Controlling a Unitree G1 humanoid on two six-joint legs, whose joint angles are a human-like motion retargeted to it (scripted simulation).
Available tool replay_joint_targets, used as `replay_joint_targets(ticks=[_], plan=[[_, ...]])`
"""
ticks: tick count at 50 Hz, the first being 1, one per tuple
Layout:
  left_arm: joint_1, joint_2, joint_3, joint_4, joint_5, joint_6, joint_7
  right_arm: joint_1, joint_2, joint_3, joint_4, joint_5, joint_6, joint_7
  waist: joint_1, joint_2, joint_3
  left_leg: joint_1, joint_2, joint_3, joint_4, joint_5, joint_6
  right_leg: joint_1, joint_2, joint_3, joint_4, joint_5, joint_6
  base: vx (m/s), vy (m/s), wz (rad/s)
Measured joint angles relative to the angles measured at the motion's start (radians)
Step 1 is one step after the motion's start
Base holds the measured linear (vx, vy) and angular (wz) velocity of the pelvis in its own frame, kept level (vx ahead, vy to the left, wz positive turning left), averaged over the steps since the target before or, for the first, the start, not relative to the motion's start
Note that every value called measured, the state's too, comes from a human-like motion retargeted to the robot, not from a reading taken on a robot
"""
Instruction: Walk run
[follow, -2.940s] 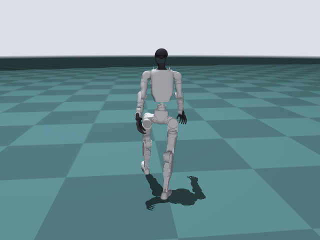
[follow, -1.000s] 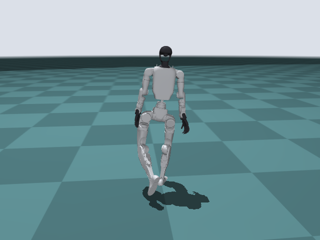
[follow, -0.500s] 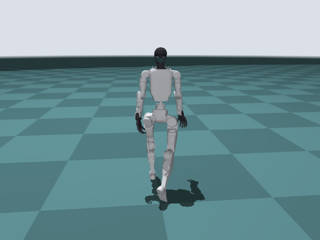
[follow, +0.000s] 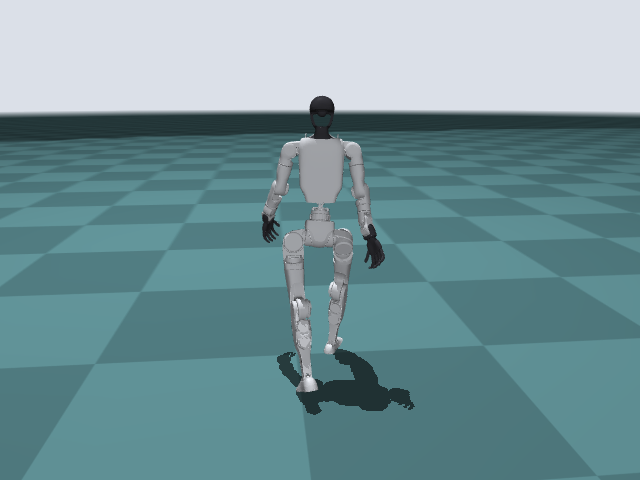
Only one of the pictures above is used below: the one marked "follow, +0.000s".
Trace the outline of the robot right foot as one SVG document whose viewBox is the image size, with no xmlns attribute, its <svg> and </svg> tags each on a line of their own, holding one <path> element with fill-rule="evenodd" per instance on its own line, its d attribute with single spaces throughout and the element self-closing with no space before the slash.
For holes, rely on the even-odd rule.
<svg viewBox="0 0 640 480">
<path fill-rule="evenodd" d="M 327 342 L 327 344 L 325 345 L 325 348 L 324 348 L 324 353 L 325 354 L 333 354 L 333 353 L 335 353 L 337 348 L 341 345 L 342 341 L 343 341 L 343 339 L 341 337 L 337 337 L 337 342 L 336 342 L 335 346 L 332 345 L 333 344 L 332 341 L 330 342 L 330 344 L 328 344 L 328 342 Z"/>
</svg>

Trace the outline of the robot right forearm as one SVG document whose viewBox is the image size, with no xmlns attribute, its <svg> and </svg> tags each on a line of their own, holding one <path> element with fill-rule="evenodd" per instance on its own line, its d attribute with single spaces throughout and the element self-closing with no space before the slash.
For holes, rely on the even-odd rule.
<svg viewBox="0 0 640 480">
<path fill-rule="evenodd" d="M 373 225 L 373 222 L 372 222 L 373 219 L 371 216 L 371 209 L 370 209 L 370 205 L 371 205 L 370 190 L 366 183 L 364 184 L 364 195 L 365 195 L 364 198 L 359 198 L 356 201 L 356 207 L 358 211 L 358 223 L 360 225 L 360 231 L 362 235 L 366 237 L 370 235 L 368 225 L 369 224 Z"/>
</svg>

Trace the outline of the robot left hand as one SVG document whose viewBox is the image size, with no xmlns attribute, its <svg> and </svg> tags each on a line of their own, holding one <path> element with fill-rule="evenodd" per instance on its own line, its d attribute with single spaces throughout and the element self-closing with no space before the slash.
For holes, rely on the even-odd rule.
<svg viewBox="0 0 640 480">
<path fill-rule="evenodd" d="M 263 214 L 263 215 L 262 215 L 262 220 L 263 220 L 263 222 L 264 222 L 264 223 L 263 223 L 263 226 L 262 226 L 263 238 L 264 238 L 264 239 L 265 239 L 265 241 L 266 241 L 266 242 L 268 242 L 268 243 L 270 243 L 270 241 L 272 241 L 272 242 L 273 242 L 273 240 L 270 238 L 270 236 L 271 236 L 273 239 L 275 239 L 275 240 L 276 240 L 276 238 L 275 238 L 275 237 L 273 236 L 273 234 L 271 233 L 271 230 L 272 230 L 272 232 L 273 232 L 275 235 L 279 236 L 279 234 L 278 234 L 278 233 L 276 233 L 276 231 L 274 230 L 273 225 L 274 225 L 274 224 L 276 224 L 278 227 L 279 227 L 280 225 L 279 225 L 279 224 L 274 220 L 274 218 L 273 218 L 271 221 L 268 221 L 268 217 L 267 217 L 265 214 Z M 269 235 L 270 235 L 270 236 L 269 236 Z M 267 238 L 268 238 L 270 241 L 269 241 Z"/>
</svg>

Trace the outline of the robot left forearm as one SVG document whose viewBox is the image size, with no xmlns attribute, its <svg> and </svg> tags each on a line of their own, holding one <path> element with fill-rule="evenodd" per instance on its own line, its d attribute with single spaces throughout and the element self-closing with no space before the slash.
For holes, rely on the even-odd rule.
<svg viewBox="0 0 640 480">
<path fill-rule="evenodd" d="M 271 221 L 275 217 L 275 212 L 282 200 L 282 196 L 274 194 L 275 187 L 276 181 L 274 180 L 262 212 L 262 215 L 265 214 L 268 217 L 268 221 Z"/>
</svg>

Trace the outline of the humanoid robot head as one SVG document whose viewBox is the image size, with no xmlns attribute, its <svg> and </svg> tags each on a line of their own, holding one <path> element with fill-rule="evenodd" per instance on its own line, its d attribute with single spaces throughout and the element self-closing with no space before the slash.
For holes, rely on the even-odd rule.
<svg viewBox="0 0 640 480">
<path fill-rule="evenodd" d="M 330 122 L 327 126 L 316 126 L 313 115 L 318 114 L 320 117 L 326 116 L 326 114 L 331 115 Z M 328 129 L 332 124 L 334 116 L 334 103 L 333 101 L 326 96 L 318 96 L 314 98 L 310 104 L 310 117 L 312 124 L 315 128 L 315 134 L 310 137 L 312 139 L 330 139 L 333 138 L 329 135 Z"/>
</svg>

